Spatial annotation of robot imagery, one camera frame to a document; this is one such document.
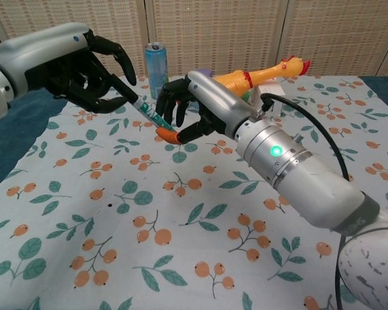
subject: robotic hand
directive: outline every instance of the robotic hand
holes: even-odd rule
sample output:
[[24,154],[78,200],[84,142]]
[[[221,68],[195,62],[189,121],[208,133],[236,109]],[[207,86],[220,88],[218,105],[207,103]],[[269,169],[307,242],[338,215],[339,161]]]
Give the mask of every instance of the robotic hand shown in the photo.
[[[127,101],[134,103],[138,95],[110,74],[93,52],[112,55],[128,82],[136,85],[125,50],[118,43],[95,36],[83,23],[67,23],[1,43],[0,118],[13,99],[43,87],[57,98],[66,98],[95,113],[110,113]],[[111,87],[122,97],[99,99]]]
[[188,72],[164,85],[156,111],[177,126],[189,101],[199,102],[200,121],[180,132],[158,128],[167,142],[185,144],[216,130],[235,140],[237,153],[310,224],[351,239],[339,253],[341,276],[354,296],[372,309],[388,309],[388,214],[279,127],[214,79]]

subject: white box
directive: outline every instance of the white box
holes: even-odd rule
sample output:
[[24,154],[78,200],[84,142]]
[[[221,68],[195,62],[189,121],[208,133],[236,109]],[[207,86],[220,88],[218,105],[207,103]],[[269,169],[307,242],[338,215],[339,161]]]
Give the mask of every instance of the white box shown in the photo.
[[[263,105],[263,102],[260,99],[260,95],[265,92],[269,92],[271,94],[276,94],[279,96],[284,96],[285,92],[283,91],[282,86],[277,81],[276,78],[269,79],[264,84],[256,86],[250,91],[250,98],[248,103],[255,109],[258,110]],[[283,103],[276,101],[269,111],[266,112],[266,116],[279,117],[282,112]]]

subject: black cable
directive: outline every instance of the black cable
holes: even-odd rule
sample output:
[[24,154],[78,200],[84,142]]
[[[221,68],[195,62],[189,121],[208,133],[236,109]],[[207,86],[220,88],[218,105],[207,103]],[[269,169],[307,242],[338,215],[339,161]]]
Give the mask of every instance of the black cable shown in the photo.
[[[345,164],[345,160],[343,159],[343,156],[341,152],[339,151],[338,146],[336,145],[335,141],[332,139],[328,131],[324,128],[324,126],[308,111],[306,111],[304,108],[300,107],[293,101],[290,101],[289,99],[286,99],[285,97],[278,96],[275,94],[269,94],[269,93],[264,93],[260,95],[260,98],[263,101],[263,104],[268,106],[267,110],[270,108],[270,106],[274,103],[272,99],[280,101],[284,103],[285,105],[288,105],[289,107],[292,107],[293,109],[297,110],[298,112],[302,113],[309,121],[311,121],[316,128],[322,133],[322,135],[325,137],[325,139],[328,141],[330,147],[334,151],[334,154],[336,158],[338,159],[339,166],[341,167],[342,171],[342,176],[349,181],[349,174],[348,174],[348,169]],[[336,258],[336,265],[335,265],[335,295],[336,295],[336,307],[338,310],[343,310],[342,308],[342,299],[341,299],[341,287],[340,287],[340,279],[341,279],[341,274],[339,272],[339,265],[338,265],[338,258],[339,258],[339,253],[342,250],[342,247],[345,245],[346,237],[341,235],[341,238],[339,240],[339,247],[338,247],[338,256]]]

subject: green led light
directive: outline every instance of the green led light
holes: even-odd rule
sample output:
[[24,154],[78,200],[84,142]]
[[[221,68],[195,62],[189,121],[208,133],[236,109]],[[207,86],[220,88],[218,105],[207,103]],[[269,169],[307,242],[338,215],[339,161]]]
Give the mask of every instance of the green led light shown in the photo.
[[283,149],[279,146],[279,145],[274,145],[271,149],[270,149],[270,154],[273,156],[273,157],[279,157],[280,155],[282,155],[283,153]]

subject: cylindrical motor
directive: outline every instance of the cylindrical motor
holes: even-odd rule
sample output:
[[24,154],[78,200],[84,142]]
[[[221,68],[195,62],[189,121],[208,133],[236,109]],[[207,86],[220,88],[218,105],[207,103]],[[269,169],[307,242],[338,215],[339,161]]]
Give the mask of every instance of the cylindrical motor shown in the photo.
[[262,119],[237,130],[237,152],[313,226],[352,235],[373,222],[379,205]]

